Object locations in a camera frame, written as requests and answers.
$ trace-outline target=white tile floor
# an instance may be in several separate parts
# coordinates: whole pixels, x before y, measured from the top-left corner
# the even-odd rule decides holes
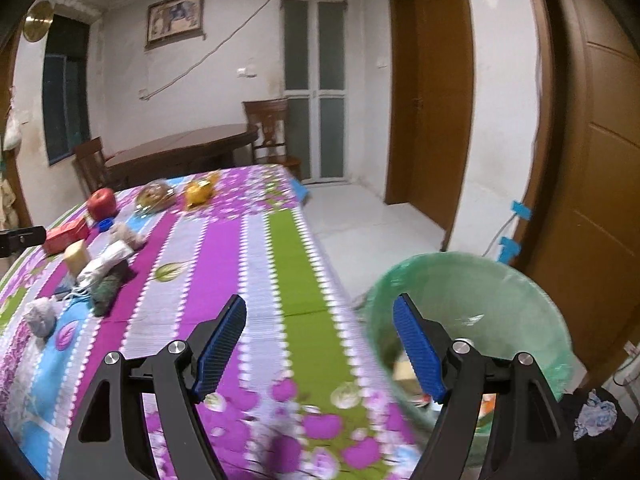
[[[352,297],[414,254],[440,250],[444,231],[409,204],[385,205],[355,184],[310,186],[305,215]]]

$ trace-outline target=green bucket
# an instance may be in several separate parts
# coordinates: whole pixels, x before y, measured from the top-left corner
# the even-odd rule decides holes
[[[420,409],[392,380],[402,345],[392,306],[406,292],[420,313],[443,325],[452,339],[466,338],[484,355],[511,360],[526,351],[535,357],[556,399],[572,376],[571,338],[551,298],[527,276],[503,264],[466,253],[420,254],[387,272],[364,306],[367,338],[386,370],[405,415],[422,433],[431,433],[437,413]],[[479,421],[468,466],[480,465],[491,415]]]

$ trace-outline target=striped tablecloth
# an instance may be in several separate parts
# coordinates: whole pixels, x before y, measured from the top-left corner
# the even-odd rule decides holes
[[[175,179],[179,189],[191,177]],[[130,259],[136,277],[99,319],[88,301],[61,305],[43,342],[22,320],[25,304],[52,296],[62,258],[27,251],[0,292],[0,416],[47,479],[58,467],[78,404],[104,355],[158,352],[219,313],[232,294],[247,324],[215,394],[198,406],[230,479],[408,478],[418,459],[348,300],[320,255],[279,166],[222,171],[218,194],[193,212],[178,203],[140,219],[136,189],[118,194],[118,220],[146,235]],[[85,213],[70,211],[58,224]],[[108,243],[92,231],[92,255]],[[145,396],[162,478],[174,478],[153,396]]]

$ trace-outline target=blue bottle cap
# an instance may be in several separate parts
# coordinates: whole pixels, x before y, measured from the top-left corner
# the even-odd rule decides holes
[[[101,222],[98,222],[98,231],[101,233],[107,232],[113,226],[113,218],[105,218]]]

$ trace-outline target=table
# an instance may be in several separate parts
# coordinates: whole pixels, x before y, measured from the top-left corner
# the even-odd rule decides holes
[[[233,150],[258,138],[246,124],[223,124],[151,140],[117,153],[106,162],[111,177],[126,187],[156,178],[171,178],[233,167]]]
[[[20,257],[0,284],[0,416],[36,469],[55,480],[101,359],[115,349],[126,358],[154,354],[238,293],[246,328],[217,392],[197,407],[230,480],[408,478],[418,460],[412,432],[286,170],[221,173],[215,199],[193,212],[178,200],[140,219],[132,214],[136,189],[118,193],[118,220],[146,235],[129,261],[137,275],[107,318],[92,316],[87,300],[65,303],[46,343],[22,314],[27,301],[53,294],[66,269],[40,248]],[[181,189],[190,179],[172,184]],[[59,222],[84,213],[78,206]],[[88,241],[95,256],[108,235],[92,230]],[[175,478],[154,397],[145,394],[144,403],[161,477]]]

